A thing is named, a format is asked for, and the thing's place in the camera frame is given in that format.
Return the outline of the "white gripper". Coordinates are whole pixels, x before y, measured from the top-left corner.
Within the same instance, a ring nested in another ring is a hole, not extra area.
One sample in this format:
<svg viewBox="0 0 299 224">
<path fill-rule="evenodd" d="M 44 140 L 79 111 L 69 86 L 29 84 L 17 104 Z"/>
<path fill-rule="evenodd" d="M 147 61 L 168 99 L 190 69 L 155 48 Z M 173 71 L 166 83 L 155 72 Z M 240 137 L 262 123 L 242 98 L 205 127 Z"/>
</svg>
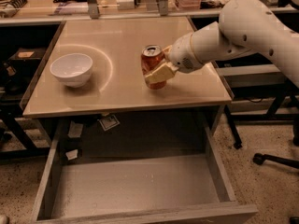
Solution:
<svg viewBox="0 0 299 224">
<path fill-rule="evenodd" d="M 202 46 L 195 33 L 188 33 L 179 38 L 172 46 L 163 49 L 164 58 L 170 62 L 158 64 L 156 68 L 144 75 L 148 84 L 167 81 L 181 73 L 190 73 L 201 69 L 204 63 L 200 57 Z"/>
</svg>

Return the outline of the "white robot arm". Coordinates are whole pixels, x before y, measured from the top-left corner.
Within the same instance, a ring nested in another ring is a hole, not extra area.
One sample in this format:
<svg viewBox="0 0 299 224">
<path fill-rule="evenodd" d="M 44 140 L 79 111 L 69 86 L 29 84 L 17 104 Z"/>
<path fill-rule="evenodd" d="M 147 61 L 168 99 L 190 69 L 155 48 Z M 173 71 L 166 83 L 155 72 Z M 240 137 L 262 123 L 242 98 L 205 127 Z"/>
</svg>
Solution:
<svg viewBox="0 0 299 224">
<path fill-rule="evenodd" d="M 145 74 L 149 84 L 175 73 L 190 73 L 212 61 L 259 53 L 299 86 L 299 34 L 284 25 L 259 0 L 231 0 L 219 20 L 180 37 L 164 49 L 165 58 Z"/>
</svg>

